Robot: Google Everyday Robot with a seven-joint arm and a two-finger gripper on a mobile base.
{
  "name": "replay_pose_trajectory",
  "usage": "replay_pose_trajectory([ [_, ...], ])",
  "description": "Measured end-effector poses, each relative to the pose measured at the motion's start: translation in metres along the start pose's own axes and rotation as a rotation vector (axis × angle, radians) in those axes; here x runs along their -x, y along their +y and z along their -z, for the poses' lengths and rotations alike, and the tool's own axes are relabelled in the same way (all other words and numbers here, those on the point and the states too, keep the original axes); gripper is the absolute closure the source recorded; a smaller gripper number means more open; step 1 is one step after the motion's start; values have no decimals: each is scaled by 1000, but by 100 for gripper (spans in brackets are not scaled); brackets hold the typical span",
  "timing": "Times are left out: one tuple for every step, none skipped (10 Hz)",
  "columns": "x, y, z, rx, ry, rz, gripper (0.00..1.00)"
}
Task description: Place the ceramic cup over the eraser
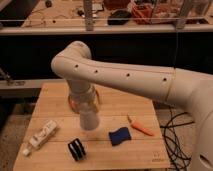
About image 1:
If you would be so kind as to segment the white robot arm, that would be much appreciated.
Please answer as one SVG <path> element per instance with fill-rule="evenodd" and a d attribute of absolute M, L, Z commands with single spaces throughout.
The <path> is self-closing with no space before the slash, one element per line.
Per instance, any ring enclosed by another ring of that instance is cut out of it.
<path fill-rule="evenodd" d="M 75 111 L 93 103 L 96 84 L 182 108 L 196 124 L 190 171 L 213 171 L 213 75 L 179 68 L 99 62 L 89 47 L 74 41 L 51 62 L 69 85 Z"/>

